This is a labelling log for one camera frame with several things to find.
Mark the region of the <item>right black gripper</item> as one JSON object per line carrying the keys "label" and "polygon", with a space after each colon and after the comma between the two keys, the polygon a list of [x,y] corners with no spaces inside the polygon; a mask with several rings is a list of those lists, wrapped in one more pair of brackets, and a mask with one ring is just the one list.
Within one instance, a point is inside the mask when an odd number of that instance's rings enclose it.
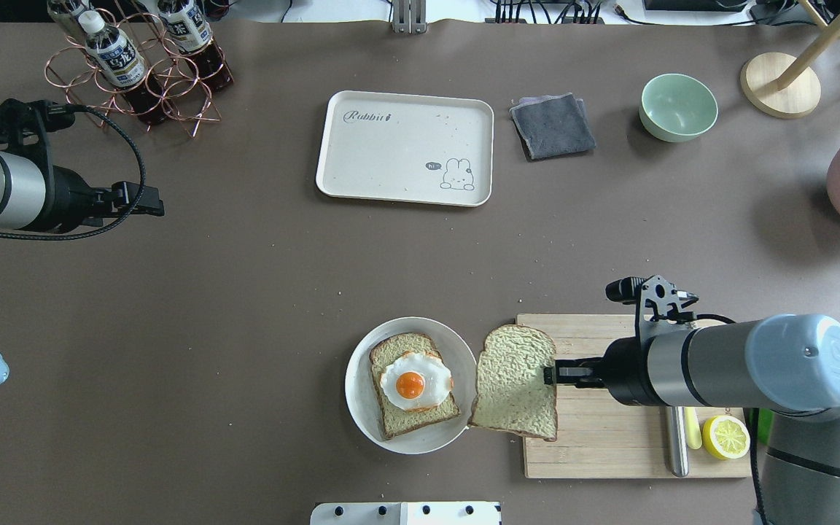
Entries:
{"label": "right black gripper", "polygon": [[[652,406],[646,354],[637,338],[619,338],[610,343],[604,355],[596,358],[557,359],[556,367],[587,367],[617,402],[629,406]],[[583,376],[543,376],[546,385],[589,386]]]}

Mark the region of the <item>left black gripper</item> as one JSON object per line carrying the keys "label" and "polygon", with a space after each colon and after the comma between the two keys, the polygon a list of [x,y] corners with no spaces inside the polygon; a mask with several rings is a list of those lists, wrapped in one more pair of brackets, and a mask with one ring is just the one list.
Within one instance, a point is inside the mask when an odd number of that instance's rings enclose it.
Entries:
{"label": "left black gripper", "polygon": [[117,207],[106,200],[110,190],[91,188],[76,172],[61,168],[53,169],[55,176],[55,200],[49,212],[44,214],[46,233],[69,233],[80,226],[100,227],[105,219],[121,218],[123,215],[166,215],[159,190],[134,182],[117,182],[112,185],[114,202],[134,202],[140,194],[139,203],[127,203]]}

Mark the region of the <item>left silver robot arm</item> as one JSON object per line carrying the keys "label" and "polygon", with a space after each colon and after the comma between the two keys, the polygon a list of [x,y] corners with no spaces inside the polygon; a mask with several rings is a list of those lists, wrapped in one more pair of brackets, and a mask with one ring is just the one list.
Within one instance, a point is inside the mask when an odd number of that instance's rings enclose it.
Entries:
{"label": "left silver robot arm", "polygon": [[120,224],[130,215],[161,217],[166,212],[159,190],[135,182],[93,188],[72,170],[35,163],[26,156],[0,152],[0,238],[71,240],[90,227],[88,236]]}

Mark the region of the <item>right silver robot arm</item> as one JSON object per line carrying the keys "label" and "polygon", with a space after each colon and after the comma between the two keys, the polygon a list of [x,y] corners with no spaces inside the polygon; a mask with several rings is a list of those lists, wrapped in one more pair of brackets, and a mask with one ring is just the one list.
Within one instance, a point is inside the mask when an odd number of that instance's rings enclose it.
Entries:
{"label": "right silver robot arm", "polygon": [[772,412],[751,456],[757,524],[840,524],[840,323],[776,315],[691,331],[640,322],[602,357],[560,359],[547,384],[603,388],[624,405]]}

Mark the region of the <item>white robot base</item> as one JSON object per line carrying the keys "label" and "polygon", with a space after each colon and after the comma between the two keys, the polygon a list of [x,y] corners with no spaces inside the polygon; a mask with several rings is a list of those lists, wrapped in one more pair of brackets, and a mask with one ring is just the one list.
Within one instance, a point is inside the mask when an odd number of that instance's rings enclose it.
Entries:
{"label": "white robot base", "polygon": [[501,524],[502,507],[488,501],[327,502],[311,524]]}

